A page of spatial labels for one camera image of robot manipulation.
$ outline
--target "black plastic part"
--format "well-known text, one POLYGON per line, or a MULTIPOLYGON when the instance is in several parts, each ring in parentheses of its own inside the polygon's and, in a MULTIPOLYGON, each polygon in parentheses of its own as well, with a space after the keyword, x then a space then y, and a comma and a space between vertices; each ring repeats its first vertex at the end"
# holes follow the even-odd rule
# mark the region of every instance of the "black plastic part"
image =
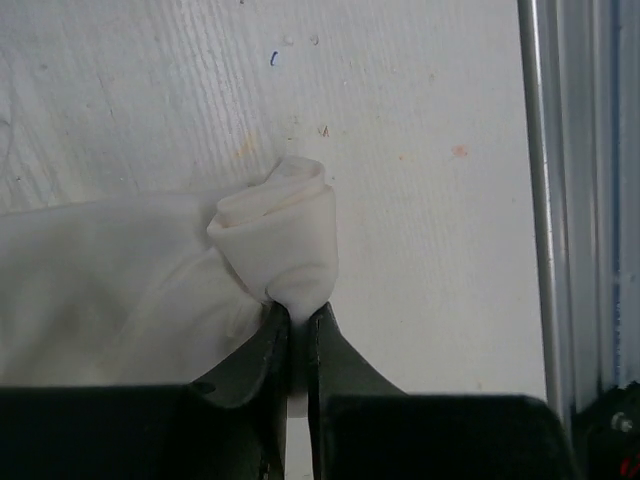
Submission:
POLYGON ((555 415, 523 396, 405 395, 311 319, 309 425, 317 480, 581 478, 555 415))
POLYGON ((575 452, 589 479, 640 480, 639 384, 610 390, 572 423, 575 452))
POLYGON ((0 478, 283 479, 289 328, 191 385, 0 389, 0 478))
MULTIPOLYGON (((274 305, 189 385, 0 389, 0 479, 282 480, 290 332, 274 305)), ((542 402, 407 395, 344 339, 328 304, 308 335, 316 480, 579 478, 542 402)))

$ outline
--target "red component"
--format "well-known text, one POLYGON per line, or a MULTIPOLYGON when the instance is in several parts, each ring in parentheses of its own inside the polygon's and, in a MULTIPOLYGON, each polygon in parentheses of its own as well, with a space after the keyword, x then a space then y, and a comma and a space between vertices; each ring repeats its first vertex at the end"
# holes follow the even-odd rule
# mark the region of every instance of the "red component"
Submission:
POLYGON ((640 473, 640 453, 636 453, 634 456, 625 457, 620 462, 620 477, 621 478, 639 478, 640 473))

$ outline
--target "fabric fold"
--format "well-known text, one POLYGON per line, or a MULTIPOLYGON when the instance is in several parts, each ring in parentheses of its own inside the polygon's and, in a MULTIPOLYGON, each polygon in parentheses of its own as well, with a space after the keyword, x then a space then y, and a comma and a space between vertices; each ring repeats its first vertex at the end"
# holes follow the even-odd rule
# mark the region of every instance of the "fabric fold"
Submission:
POLYGON ((309 318, 338 276, 336 205, 324 166, 285 157, 262 185, 218 202, 207 232, 248 292, 309 318))
POLYGON ((206 235, 226 195, 0 217, 0 383, 183 383, 222 361, 262 308, 206 235))

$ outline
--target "white painted wood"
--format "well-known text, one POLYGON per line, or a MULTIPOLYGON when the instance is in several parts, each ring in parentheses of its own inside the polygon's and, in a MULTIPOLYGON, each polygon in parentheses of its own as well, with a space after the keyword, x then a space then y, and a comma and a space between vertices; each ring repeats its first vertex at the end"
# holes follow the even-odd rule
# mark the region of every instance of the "white painted wood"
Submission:
POLYGON ((321 160, 354 346, 410 391, 544 397, 517 28, 511 0, 0 0, 0 212, 321 160))

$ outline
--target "dirt spot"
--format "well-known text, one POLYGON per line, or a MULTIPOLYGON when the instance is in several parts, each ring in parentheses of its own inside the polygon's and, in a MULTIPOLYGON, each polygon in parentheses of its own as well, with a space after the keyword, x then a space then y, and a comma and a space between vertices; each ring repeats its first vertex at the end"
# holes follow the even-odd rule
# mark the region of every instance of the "dirt spot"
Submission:
POLYGON ((253 149, 254 149, 253 135, 249 134, 246 136, 244 142, 242 143, 240 148, 236 151, 234 156, 236 158, 243 157, 247 153, 253 152, 253 149))
POLYGON ((454 157, 463 158, 469 155, 469 147, 466 145, 456 145, 451 149, 451 153, 453 153, 454 157))

